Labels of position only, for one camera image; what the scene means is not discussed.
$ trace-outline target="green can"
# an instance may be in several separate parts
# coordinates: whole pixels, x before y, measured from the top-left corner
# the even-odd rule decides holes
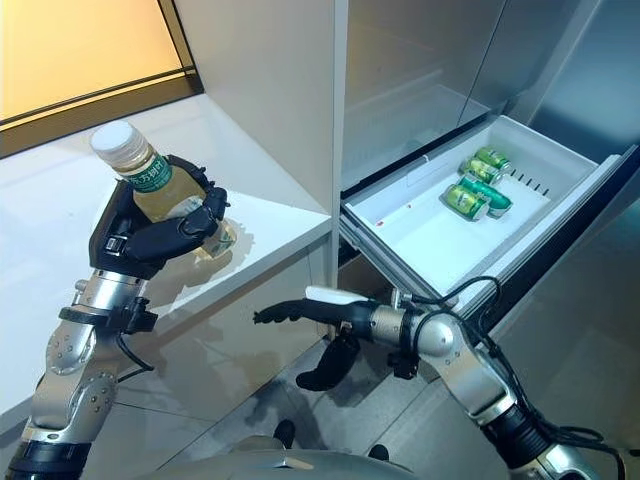
[[[458,181],[458,185],[489,202],[487,215],[490,217],[500,218],[513,205],[509,197],[471,175],[464,175]]]
[[[480,220],[489,210],[487,202],[460,185],[450,185],[442,200],[457,213],[473,222]]]
[[[479,158],[471,157],[460,165],[460,173],[470,173],[487,185],[495,185],[502,178],[502,173],[497,168],[483,162]]]
[[[476,152],[475,157],[479,158],[484,163],[491,165],[493,168],[497,168],[500,171],[508,170],[509,168],[511,168],[511,163],[509,163],[507,157],[491,147],[482,147]]]

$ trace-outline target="plastic bottle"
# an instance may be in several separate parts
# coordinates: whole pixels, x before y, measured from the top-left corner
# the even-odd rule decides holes
[[[134,188],[136,205],[152,222],[180,217],[202,204],[204,190],[182,168],[170,165],[131,124],[116,120],[91,136],[91,148]],[[213,258],[236,241],[224,220],[203,249]]]

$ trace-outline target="cable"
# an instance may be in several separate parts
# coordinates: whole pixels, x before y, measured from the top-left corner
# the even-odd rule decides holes
[[[446,306],[446,302],[454,298],[456,295],[459,295],[461,292],[469,288],[474,283],[485,282],[485,281],[492,282],[494,284],[495,293],[493,294],[493,297],[491,298],[491,301],[488,303],[487,307],[484,309],[484,311],[480,314],[480,317],[478,318],[478,325],[480,326],[480,330],[484,331],[485,321],[495,313],[495,309],[499,305],[500,300],[502,300],[502,284],[500,283],[500,280],[498,280],[496,277],[492,277],[489,275],[480,275],[477,277],[470,278],[469,280],[467,280],[460,286],[454,288],[451,292],[449,292],[447,295],[443,297],[427,298],[421,295],[412,294],[411,300],[423,305],[439,305],[445,309],[448,309],[448,307]]]
[[[145,370],[144,368],[139,368],[137,370],[134,370],[133,372],[127,373],[126,375],[123,375],[120,378],[118,378],[118,383],[122,383],[125,380],[129,380],[131,377],[135,377],[136,375],[140,375],[141,373],[144,373],[144,372],[148,372],[148,370]]]
[[[478,319],[478,327],[476,328],[471,322],[467,322],[460,315],[453,312],[449,307],[446,306],[446,302],[451,298],[458,295],[460,292],[473,285],[474,283],[480,281],[491,281],[495,285],[495,294],[491,301],[489,302],[487,308],[481,313]],[[593,429],[584,428],[584,427],[576,427],[576,426],[557,426],[551,422],[549,422],[542,413],[536,409],[533,404],[529,401],[527,394],[520,383],[520,380],[511,366],[511,363],[503,353],[500,346],[487,334],[484,328],[484,322],[491,317],[493,313],[495,313],[496,307],[498,306],[500,299],[502,297],[502,285],[500,281],[495,277],[490,276],[478,276],[471,278],[464,282],[459,287],[455,288],[452,292],[445,295],[444,297],[429,299],[422,297],[420,295],[412,295],[412,301],[416,303],[422,303],[425,305],[438,305],[441,307],[439,310],[434,310],[425,315],[421,320],[418,326],[416,327],[416,331],[414,333],[413,342],[412,342],[412,351],[417,354],[418,352],[418,340],[420,338],[420,332],[424,325],[435,315],[440,313],[445,313],[453,316],[461,328],[465,330],[468,336],[475,335],[478,340],[485,346],[488,350],[489,355],[496,359],[502,368],[505,370],[507,374],[507,383],[510,385],[514,394],[516,395],[517,402],[522,405],[522,407],[529,412],[532,416],[532,419],[536,423],[538,429],[552,442],[572,446],[576,448],[584,448],[589,450],[595,450],[603,453],[607,453],[611,455],[616,461],[616,468],[618,471],[618,480],[624,480],[626,478],[626,466],[624,464],[624,459],[620,456],[620,453],[613,447],[604,443],[603,435]]]
[[[461,327],[468,332],[480,338],[482,344],[489,351],[489,355],[494,357],[502,365],[508,375],[508,383],[513,389],[518,403],[521,404],[532,416],[537,427],[543,432],[547,438],[555,443],[562,445],[572,446],[576,448],[585,448],[589,450],[596,450],[599,452],[607,453],[611,455],[616,461],[616,468],[618,471],[618,480],[626,479],[626,466],[624,459],[620,456],[620,453],[613,447],[603,443],[604,437],[599,432],[584,427],[559,427],[549,422],[542,413],[533,406],[529,401],[515,370],[509,363],[509,360],[502,352],[500,346],[493,341],[493,339],[485,332],[479,331],[475,326],[466,322],[460,315],[450,310],[441,310],[435,313],[447,313],[453,316]]]
[[[134,377],[140,373],[152,372],[156,369],[156,367],[154,367],[153,365],[149,365],[135,353],[133,353],[131,349],[129,349],[127,344],[124,342],[124,338],[122,338],[122,333],[118,333],[116,335],[116,344],[118,345],[118,347],[120,347],[122,353],[124,353],[129,358],[129,360],[140,367],[138,370],[134,370],[133,372],[127,373],[126,375],[118,378],[118,383],[124,382],[125,380],[128,380],[129,378]]]

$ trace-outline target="white drawer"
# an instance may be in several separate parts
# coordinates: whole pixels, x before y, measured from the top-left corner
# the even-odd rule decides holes
[[[498,189],[513,206],[500,219],[470,222],[446,207],[440,195],[459,179],[460,163],[487,145],[512,163],[512,175]],[[606,204],[637,169],[638,157],[631,148],[599,165],[501,116],[349,195],[342,202],[341,233],[408,291],[444,295],[477,275],[506,282],[519,271],[535,282],[549,259],[552,264],[564,253],[567,238],[572,237],[570,244],[584,230],[568,222],[582,216],[578,223],[588,225],[603,199]],[[598,193],[597,205],[589,206]],[[555,235],[563,226],[560,242]],[[544,245],[546,263],[533,265],[535,272],[523,270]],[[468,313],[490,293],[490,286],[477,284],[460,295],[455,308]]]

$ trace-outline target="bottle cap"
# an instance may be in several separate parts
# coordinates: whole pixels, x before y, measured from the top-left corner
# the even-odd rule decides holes
[[[112,167],[125,167],[144,153],[147,140],[129,122],[116,120],[103,125],[91,136],[91,148]]]

